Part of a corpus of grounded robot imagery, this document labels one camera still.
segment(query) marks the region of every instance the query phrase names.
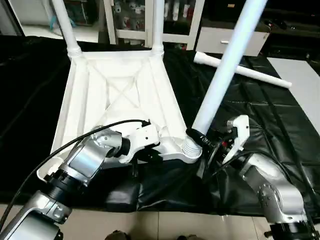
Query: drawer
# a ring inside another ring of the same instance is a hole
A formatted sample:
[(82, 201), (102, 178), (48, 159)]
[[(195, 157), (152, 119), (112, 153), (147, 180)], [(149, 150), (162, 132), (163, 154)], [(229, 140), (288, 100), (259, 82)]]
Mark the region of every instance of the drawer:
[[(203, 53), (223, 54), (233, 34), (233, 29), (202, 27), (196, 50)], [(246, 56), (257, 56), (269, 33), (255, 31), (245, 50)]]

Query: wrinkled black plastic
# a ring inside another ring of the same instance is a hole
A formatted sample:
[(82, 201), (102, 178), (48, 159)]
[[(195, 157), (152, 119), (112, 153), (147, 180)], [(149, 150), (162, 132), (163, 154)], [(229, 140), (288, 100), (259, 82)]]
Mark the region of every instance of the wrinkled black plastic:
[[(32, 168), (50, 153), (70, 62), (62, 40), (1, 36), (0, 43), (0, 201), (8, 202)], [(84, 51), (121, 50), (94, 43), (81, 42), (80, 46)], [(216, 70), (193, 63), (194, 54), (166, 50), (163, 59), (187, 127), (191, 127)], [(241, 65), (278, 77), (262, 56), (244, 57)], [(308, 210), (316, 216), (295, 161), (302, 162), (319, 194), (320, 137), (290, 91), (236, 74), (208, 137), (240, 114), (248, 115), (250, 121), (250, 139), (245, 148), (276, 156), (302, 192)], [(198, 165), (179, 160), (141, 164), (136, 178), (132, 177), (131, 167), (104, 170), (74, 206), (117, 212), (262, 215), (256, 195), (235, 170), (228, 167), (203, 184), (196, 176)], [(20, 202), (25, 202), (41, 184), (34, 176)]]

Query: white pipe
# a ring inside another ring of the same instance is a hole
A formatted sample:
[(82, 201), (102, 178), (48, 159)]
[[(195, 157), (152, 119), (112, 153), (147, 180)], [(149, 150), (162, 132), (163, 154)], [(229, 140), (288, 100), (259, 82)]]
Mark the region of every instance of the white pipe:
[(160, 55), (164, 54), (164, 44), (163, 44), (164, 12), (165, 12), (165, 0), (154, 0), (152, 51), (155, 54), (160, 54)]
[[(206, 134), (224, 98), (230, 82), (245, 53), (249, 40), (257, 26), (267, 0), (246, 0), (240, 17), (235, 25), (230, 43), (222, 56), (192, 128)], [(201, 155), (201, 147), (190, 137), (186, 137), (182, 151), (187, 156)]]
[[(194, 56), (194, 60), (195, 63), (197, 64), (205, 64), (205, 65), (209, 65), (212, 67), (218, 67), (221, 60), (212, 56), (209, 56), (203, 52), (199, 52), (197, 51), (195, 56)], [(243, 76), (249, 77), (249, 78), (253, 78), (256, 80), (260, 80), (262, 82), (266, 82), (269, 84), (273, 84), (273, 85), (277, 85), (283, 88), (290, 88), (292, 86), (292, 83), (289, 81), (285, 81), (282, 80), (280, 78), (274, 77), (274, 76), (270, 76), (267, 74), (264, 74), (262, 72), (259, 71), (255, 71), (243, 66), (237, 66), (235, 69), (235, 72), (237, 74), (241, 74)]]
[(52, 4), (55, 10), (56, 17), (58, 18), (64, 40), (66, 42), (68, 56), (70, 58), (80, 56), (82, 54), (82, 51), (75, 38), (64, 1), (52, 0)]

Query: white floor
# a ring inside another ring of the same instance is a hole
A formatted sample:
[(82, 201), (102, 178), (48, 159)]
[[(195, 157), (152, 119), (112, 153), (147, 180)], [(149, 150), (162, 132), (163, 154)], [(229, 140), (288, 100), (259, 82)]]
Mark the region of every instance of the white floor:
[(320, 76), (306, 61), (271, 57), (268, 60), (280, 78), (292, 82), (290, 92), (320, 134)]
[[(44, 25), (22, 25), (24, 35), (46, 37), (52, 39), (63, 39), (59, 29), (50, 31), (49, 26)], [(77, 26), (73, 28), (73, 32), (77, 41), (98, 42), (99, 26), (98, 22), (93, 26)]]
[[(0, 204), (0, 215), (5, 207)], [(15, 206), (8, 219), (12, 219), (20, 208)], [(80, 209), (74, 209), (60, 229), (64, 240), (104, 240), (115, 230), (130, 234), (132, 240), (175, 240), (180, 235), (197, 235), (205, 240), (264, 240), (264, 232), (270, 231), (264, 217)]]

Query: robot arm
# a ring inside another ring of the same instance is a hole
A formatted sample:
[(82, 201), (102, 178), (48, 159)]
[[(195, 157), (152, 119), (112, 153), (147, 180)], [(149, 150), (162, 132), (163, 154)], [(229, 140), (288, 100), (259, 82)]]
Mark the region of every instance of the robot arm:
[(72, 212), (70, 204), (88, 187), (102, 168), (105, 158), (116, 157), (128, 163), (136, 152), (159, 143), (157, 129), (147, 125), (130, 136), (109, 128), (83, 139), (59, 169), (47, 175), (45, 189), (37, 191), (1, 232), (0, 240), (61, 240), (57, 224), (63, 224)]
[[(241, 115), (228, 121), (227, 125), (229, 130), (236, 131), (236, 139), (247, 140), (248, 132), (245, 130), (249, 130), (248, 116)], [(232, 156), (225, 158), (223, 163), (239, 154), (244, 142), (239, 144), (239, 141), (234, 141), (232, 146), (226, 147), (226, 157), (230, 153)], [(239, 157), (236, 161), (231, 165), (239, 170), (239, 175), (257, 194), (264, 216), (270, 224), (273, 239), (319, 239), (319, 233), (307, 218), (301, 193), (286, 179), (278, 164), (259, 153)]]

